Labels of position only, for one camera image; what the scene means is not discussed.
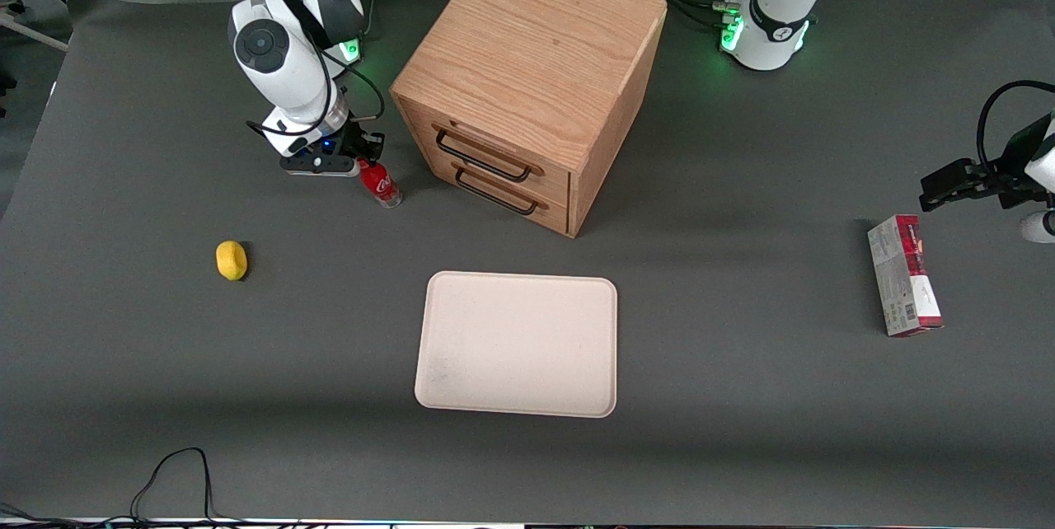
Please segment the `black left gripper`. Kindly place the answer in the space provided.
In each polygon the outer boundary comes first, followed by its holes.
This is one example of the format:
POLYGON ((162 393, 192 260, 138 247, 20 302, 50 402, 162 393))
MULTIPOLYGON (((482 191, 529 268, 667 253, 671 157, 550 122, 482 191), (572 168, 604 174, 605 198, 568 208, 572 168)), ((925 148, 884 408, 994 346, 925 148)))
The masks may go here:
POLYGON ((997 194, 1002 209, 1053 197, 1053 119, 1041 117, 1010 136, 1005 150, 992 162, 999 191, 987 186, 987 170, 975 160, 960 158, 921 180, 923 213, 964 201, 997 194))

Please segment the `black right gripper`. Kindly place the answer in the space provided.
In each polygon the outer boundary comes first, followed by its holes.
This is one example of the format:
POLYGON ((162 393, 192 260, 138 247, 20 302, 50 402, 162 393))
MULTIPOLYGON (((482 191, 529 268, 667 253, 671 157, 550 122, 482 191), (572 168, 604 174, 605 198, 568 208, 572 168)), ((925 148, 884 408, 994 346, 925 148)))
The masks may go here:
POLYGON ((367 150, 364 158, 363 135, 364 130, 358 122, 346 121, 335 134, 326 139, 327 155, 354 158, 353 176, 361 176, 364 169, 368 168, 368 163, 376 165, 380 160, 385 146, 383 133, 366 133, 367 150))

